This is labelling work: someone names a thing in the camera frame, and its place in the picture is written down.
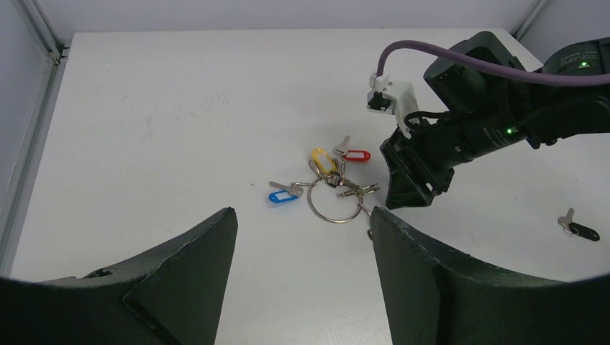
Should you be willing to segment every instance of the metal split ring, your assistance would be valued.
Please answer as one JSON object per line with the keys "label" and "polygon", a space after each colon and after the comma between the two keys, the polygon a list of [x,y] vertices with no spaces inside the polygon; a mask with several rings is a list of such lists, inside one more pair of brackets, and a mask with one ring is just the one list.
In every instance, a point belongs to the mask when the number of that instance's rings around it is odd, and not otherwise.
{"label": "metal split ring", "polygon": [[356,195],[358,197],[358,211],[356,211],[356,213],[354,213],[353,216],[347,218],[347,219],[332,219],[332,218],[328,218],[325,215],[321,214],[320,212],[318,212],[318,210],[316,210],[316,206],[314,206],[314,202],[311,200],[311,191],[314,189],[314,186],[321,181],[322,178],[318,177],[317,180],[315,180],[310,186],[309,189],[307,190],[307,203],[309,204],[309,207],[311,208],[311,210],[314,212],[314,214],[316,216],[318,216],[318,218],[324,220],[324,221],[328,221],[329,223],[335,223],[335,224],[343,224],[343,223],[347,223],[348,221],[352,221],[354,220],[356,217],[358,217],[358,214],[360,214],[360,211],[362,210],[362,207],[360,205],[362,205],[363,203],[363,199],[361,195]]}

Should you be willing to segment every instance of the yellow key tag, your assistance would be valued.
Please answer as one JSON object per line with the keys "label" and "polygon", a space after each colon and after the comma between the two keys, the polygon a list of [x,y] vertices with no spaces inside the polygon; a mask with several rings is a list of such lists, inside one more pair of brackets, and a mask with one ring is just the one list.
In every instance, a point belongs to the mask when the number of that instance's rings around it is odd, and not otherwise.
{"label": "yellow key tag", "polygon": [[334,160],[320,147],[316,147],[311,152],[311,157],[314,159],[316,165],[322,170],[325,175],[330,175],[332,172],[337,171],[337,166],[334,164]]}

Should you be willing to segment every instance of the key tag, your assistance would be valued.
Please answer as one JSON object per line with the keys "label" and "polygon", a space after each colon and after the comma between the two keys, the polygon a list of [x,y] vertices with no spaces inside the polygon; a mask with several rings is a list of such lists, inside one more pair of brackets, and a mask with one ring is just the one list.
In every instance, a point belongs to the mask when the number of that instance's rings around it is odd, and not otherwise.
{"label": "key tag", "polygon": [[583,237],[584,239],[590,239],[593,242],[599,241],[599,233],[587,226],[580,225],[578,223],[569,223],[568,228],[572,234]]}
{"label": "key tag", "polygon": [[272,203],[287,203],[292,200],[298,199],[298,196],[288,194],[287,190],[280,190],[279,192],[273,192],[269,194],[269,200]]}
{"label": "key tag", "polygon": [[314,159],[316,165],[326,176],[329,176],[332,172],[337,171],[337,166],[334,164],[334,160],[332,160],[328,153],[326,153],[326,151],[324,151],[322,148],[316,147],[314,151],[311,152],[311,158]]}
{"label": "key tag", "polygon": [[370,159],[370,153],[363,149],[350,149],[343,155],[343,158],[348,162],[367,162]]}

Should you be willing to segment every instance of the white wall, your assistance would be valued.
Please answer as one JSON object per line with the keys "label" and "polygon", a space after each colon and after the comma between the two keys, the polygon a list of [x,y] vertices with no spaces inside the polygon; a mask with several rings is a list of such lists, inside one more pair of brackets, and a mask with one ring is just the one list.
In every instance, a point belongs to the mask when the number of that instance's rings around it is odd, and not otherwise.
{"label": "white wall", "polygon": [[521,43],[542,62],[576,42],[610,37],[609,0],[554,0]]}
{"label": "white wall", "polygon": [[60,39],[74,32],[503,27],[532,0],[38,0]]}
{"label": "white wall", "polygon": [[47,67],[21,17],[0,1],[0,211]]}

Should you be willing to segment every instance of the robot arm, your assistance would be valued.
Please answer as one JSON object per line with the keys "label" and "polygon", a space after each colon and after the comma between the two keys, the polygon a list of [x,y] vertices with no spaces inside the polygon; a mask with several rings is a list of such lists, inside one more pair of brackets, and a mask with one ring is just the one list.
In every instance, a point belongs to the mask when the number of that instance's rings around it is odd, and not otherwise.
{"label": "robot arm", "polygon": [[419,111],[410,83],[371,76],[369,110],[392,113],[399,125],[381,145],[390,170],[389,209],[429,206],[447,192],[454,166],[522,140],[537,149],[576,134],[610,132],[610,79],[599,79],[610,77],[610,38],[563,48],[535,73],[525,72],[490,32],[450,50],[518,73],[506,78],[437,59],[424,79],[449,109],[445,113]]}

